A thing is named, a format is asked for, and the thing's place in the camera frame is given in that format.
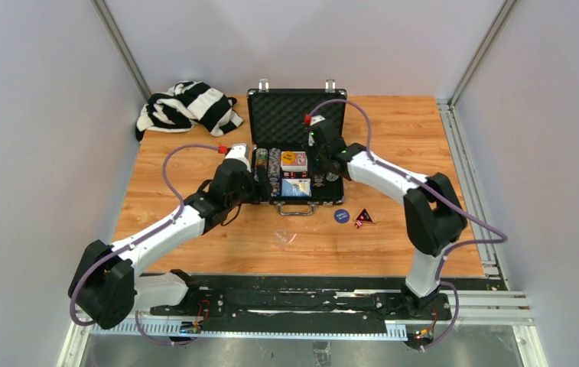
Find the blue card deck box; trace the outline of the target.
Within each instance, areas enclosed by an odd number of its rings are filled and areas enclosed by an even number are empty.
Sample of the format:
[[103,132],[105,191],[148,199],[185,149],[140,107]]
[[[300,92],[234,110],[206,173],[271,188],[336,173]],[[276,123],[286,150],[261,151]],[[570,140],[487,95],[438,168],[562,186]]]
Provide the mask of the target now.
[[281,196],[311,196],[311,180],[308,178],[289,178],[281,180]]

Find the clear dealer button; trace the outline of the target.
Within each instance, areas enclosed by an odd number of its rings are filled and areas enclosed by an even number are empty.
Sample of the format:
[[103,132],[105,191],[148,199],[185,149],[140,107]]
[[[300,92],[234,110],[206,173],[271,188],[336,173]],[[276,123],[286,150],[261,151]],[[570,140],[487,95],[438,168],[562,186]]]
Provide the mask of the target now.
[[275,244],[279,246],[286,246],[291,244],[296,239],[297,235],[297,233],[279,229],[272,233],[272,238]]

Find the blue small blind button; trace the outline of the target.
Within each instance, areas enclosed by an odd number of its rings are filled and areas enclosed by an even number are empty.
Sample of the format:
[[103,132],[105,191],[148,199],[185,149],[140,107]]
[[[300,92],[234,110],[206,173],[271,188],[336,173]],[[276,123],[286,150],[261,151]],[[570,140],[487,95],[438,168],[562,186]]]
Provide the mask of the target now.
[[345,224],[350,221],[350,213],[346,209],[337,209],[333,218],[339,224]]

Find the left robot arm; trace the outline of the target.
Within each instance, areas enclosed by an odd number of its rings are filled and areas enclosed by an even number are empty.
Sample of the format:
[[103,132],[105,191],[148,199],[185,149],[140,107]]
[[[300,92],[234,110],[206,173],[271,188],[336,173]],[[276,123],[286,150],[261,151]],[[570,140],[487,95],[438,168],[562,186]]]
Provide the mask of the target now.
[[230,212],[268,199],[271,191],[267,177],[254,174],[240,159],[227,158],[212,179],[155,224],[112,244],[91,242],[68,290],[72,321],[107,330],[152,307],[171,306],[181,316],[193,314],[199,295],[190,289],[187,276],[179,271],[146,276],[145,270],[185,242],[228,225]]

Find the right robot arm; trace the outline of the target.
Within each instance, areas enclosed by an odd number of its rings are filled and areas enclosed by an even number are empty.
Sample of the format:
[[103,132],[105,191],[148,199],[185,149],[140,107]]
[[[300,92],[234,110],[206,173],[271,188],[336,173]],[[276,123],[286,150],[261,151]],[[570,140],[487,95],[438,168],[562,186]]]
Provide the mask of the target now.
[[416,174],[372,158],[365,146],[348,145],[331,120],[306,116],[307,156],[316,171],[365,184],[401,204],[408,238],[415,248],[402,288],[402,309],[420,319],[433,307],[440,288],[438,267],[443,252],[460,238],[467,219],[454,211],[459,200],[443,174]]

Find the black poker set case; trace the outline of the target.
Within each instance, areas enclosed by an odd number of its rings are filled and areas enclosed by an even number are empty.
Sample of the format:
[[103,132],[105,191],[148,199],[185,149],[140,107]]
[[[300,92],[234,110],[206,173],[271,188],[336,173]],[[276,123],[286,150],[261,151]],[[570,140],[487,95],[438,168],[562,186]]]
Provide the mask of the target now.
[[[308,131],[304,117],[317,105],[331,99],[346,99],[347,91],[336,88],[334,80],[327,80],[323,89],[270,89],[267,80],[261,80],[257,89],[247,91],[249,122],[252,143],[257,148],[279,148],[281,151],[304,151],[307,147]],[[311,216],[316,206],[340,205],[344,202],[343,180],[329,182],[325,178],[324,187],[314,187],[312,176],[311,196],[271,197],[269,203],[254,204],[276,206],[283,216]]]

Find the red triangular button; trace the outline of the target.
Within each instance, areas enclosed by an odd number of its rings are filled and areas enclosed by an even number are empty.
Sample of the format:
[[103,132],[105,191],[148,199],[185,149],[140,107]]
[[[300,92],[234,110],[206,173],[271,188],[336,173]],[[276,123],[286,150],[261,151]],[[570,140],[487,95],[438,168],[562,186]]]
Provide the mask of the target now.
[[374,223],[367,209],[362,209],[355,221],[357,223]]

